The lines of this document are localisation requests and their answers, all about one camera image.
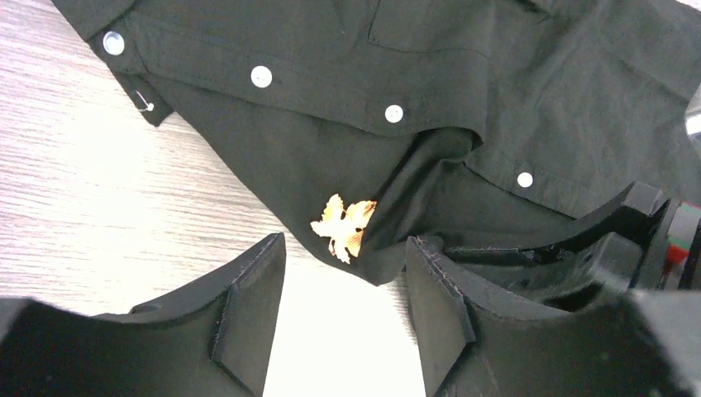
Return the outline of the orange maple leaf brooch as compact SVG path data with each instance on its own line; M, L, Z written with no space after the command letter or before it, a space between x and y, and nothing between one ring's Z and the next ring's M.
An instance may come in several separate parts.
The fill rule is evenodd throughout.
M320 237L328 237L329 252L349 265L351 258L360 254L362 238L376 209L377 202L362 200L344 204L339 194L333 194L322 211L321 219L310 222L311 229Z

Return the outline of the black button shirt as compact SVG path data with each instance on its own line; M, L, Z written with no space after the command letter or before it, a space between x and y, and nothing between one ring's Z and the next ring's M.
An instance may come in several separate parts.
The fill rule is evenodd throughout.
M410 236L560 227L633 182L700 201L676 1L58 1L160 124L185 119L315 257L373 284ZM342 263L310 222L377 202Z

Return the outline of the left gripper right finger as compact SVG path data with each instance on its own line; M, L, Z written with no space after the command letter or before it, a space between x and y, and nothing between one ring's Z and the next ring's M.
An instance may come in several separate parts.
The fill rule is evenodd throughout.
M622 291L567 312L410 238L410 309L428 396L697 396L700 295Z

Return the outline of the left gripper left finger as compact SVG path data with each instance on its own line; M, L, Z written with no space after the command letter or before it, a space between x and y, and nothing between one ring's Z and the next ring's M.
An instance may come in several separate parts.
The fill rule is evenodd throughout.
M1 301L4 396L261 396L286 262L281 233L126 314Z

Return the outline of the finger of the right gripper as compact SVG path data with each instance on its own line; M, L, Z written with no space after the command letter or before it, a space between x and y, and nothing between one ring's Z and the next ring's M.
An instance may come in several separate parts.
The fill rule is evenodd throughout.
M463 263L553 263L585 250L609 233L643 242L663 203L661 190L635 182L602 207L563 226L493 242L445 246L444 253Z

